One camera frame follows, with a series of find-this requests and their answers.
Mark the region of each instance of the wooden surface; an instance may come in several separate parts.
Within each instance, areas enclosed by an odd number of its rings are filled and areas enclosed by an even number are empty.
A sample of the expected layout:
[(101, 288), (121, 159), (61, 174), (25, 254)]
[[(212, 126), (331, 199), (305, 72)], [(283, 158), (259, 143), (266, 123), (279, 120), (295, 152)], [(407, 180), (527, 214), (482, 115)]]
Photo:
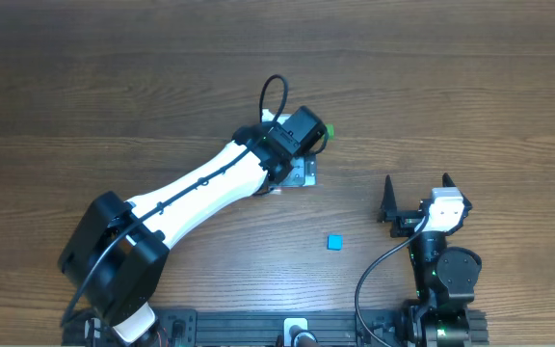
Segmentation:
[[(59, 343), (56, 260), (88, 204), (206, 162), (275, 72), (287, 111), (335, 125), (322, 186), (195, 229), (154, 306), (352, 310), (397, 243), (375, 222), (384, 176), (414, 208), (448, 172), (474, 204), (450, 241), (484, 260), (491, 341), (555, 344), (555, 0), (0, 0), (0, 343)], [(413, 296), (402, 252), (361, 300)]]

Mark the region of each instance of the blue cube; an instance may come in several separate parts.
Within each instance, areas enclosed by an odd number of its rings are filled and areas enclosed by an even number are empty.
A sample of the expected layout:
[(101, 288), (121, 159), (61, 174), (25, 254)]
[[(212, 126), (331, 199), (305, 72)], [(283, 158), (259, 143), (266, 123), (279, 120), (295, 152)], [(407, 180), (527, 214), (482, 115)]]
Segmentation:
[(340, 251), (342, 249), (342, 235), (329, 235), (327, 249), (332, 251)]

